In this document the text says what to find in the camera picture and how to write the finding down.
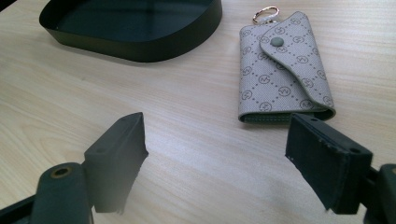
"black tray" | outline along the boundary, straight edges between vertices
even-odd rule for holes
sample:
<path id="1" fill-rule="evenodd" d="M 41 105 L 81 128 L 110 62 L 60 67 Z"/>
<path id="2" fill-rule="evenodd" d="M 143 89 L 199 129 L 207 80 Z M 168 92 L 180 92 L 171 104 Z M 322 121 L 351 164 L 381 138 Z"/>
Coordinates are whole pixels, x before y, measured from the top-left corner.
<path id="1" fill-rule="evenodd" d="M 61 44 L 151 63 L 202 44 L 221 14 L 221 0 L 51 0 L 39 21 Z"/>

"key pouch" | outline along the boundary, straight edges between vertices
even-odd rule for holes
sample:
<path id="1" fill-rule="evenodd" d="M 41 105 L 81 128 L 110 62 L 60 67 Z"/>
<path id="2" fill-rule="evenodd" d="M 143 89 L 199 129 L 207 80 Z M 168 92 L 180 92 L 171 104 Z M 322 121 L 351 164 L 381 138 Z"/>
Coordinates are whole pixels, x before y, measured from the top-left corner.
<path id="1" fill-rule="evenodd" d="M 332 95 L 307 16 L 240 31 L 239 120 L 288 123 L 291 113 L 330 119 Z"/>

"snap button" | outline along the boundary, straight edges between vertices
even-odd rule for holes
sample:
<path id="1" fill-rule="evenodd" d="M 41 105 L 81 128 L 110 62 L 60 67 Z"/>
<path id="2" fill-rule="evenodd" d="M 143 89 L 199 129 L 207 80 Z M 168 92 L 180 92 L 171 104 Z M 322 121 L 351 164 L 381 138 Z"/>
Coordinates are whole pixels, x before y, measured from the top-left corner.
<path id="1" fill-rule="evenodd" d="M 274 37 L 271 39 L 271 45 L 274 47 L 281 47 L 283 45 L 284 41 L 280 37 Z"/>

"metal clasp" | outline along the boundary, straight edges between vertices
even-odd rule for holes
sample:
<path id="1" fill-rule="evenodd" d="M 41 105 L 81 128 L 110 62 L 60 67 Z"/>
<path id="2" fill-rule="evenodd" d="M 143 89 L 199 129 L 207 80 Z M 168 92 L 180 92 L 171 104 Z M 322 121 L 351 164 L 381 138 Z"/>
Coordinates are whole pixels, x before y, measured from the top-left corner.
<path id="1" fill-rule="evenodd" d="M 272 15 L 266 16 L 266 17 L 262 17 L 258 20 L 258 18 L 264 14 L 266 11 L 268 10 L 275 10 L 276 12 Z M 253 16 L 253 23 L 257 24 L 257 25 L 261 25 L 261 24 L 267 24 L 267 23 L 273 23 L 276 22 L 276 16 L 279 14 L 279 8 L 277 7 L 265 7 L 262 10 L 260 10 L 259 12 L 257 12 L 254 16 Z"/>

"table surface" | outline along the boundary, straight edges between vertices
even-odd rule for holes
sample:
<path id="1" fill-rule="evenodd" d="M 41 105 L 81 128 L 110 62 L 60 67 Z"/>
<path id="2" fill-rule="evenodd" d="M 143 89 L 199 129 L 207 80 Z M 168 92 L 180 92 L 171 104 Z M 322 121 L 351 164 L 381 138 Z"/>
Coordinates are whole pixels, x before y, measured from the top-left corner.
<path id="1" fill-rule="evenodd" d="M 284 156 L 287 126 L 238 121 L 239 30 L 262 7 L 310 19 L 337 110 L 326 121 L 396 162 L 396 2 L 223 0 L 219 28 L 175 59 L 134 63 L 63 46 L 40 26 L 48 0 L 0 12 L 0 208 L 117 119 L 143 112 L 148 158 L 125 213 L 95 223 L 361 223 L 326 212 Z"/>

